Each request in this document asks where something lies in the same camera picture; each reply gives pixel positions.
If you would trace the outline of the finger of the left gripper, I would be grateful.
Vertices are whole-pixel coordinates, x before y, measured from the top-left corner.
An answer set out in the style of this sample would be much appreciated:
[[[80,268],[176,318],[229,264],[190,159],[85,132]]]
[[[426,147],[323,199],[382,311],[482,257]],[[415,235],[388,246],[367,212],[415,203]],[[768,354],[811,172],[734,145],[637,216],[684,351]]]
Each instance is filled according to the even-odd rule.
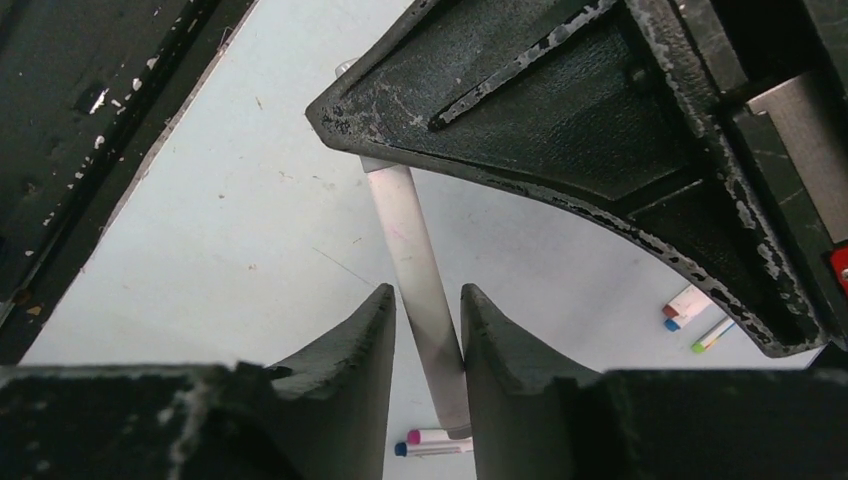
[[[306,116],[329,148],[583,217],[702,289],[770,357],[829,338],[657,1],[415,1]]]

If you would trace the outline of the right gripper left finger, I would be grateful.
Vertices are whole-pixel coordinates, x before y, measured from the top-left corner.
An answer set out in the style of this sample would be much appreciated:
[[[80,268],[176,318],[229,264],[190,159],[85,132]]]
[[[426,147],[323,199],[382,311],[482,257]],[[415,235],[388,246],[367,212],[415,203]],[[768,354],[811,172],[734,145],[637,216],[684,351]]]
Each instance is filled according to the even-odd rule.
[[[5,367],[5,479],[378,479],[396,300],[270,366]]]

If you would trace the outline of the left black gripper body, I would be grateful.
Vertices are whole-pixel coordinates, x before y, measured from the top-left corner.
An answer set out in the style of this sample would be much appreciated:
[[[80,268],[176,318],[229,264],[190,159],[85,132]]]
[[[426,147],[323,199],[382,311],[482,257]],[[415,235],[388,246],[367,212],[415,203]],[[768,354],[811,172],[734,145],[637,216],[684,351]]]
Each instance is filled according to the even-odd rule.
[[[628,234],[766,352],[847,344],[847,5],[629,1],[691,177]]]

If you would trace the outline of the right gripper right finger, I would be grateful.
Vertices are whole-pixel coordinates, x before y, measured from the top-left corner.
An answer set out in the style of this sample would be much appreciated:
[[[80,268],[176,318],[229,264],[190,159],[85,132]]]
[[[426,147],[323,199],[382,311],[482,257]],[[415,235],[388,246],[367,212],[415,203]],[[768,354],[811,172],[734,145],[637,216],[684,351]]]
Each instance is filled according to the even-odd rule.
[[[461,291],[482,479],[843,479],[843,370],[598,373]]]

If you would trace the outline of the blue marker white body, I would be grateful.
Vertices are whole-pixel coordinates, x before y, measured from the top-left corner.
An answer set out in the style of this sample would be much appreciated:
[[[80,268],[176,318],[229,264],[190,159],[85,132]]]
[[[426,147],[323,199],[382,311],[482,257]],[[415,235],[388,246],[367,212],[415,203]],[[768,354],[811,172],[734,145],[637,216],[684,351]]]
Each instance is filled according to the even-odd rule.
[[[394,456],[400,458],[463,454],[473,451],[474,444],[471,439],[422,443],[399,442],[394,446]]]

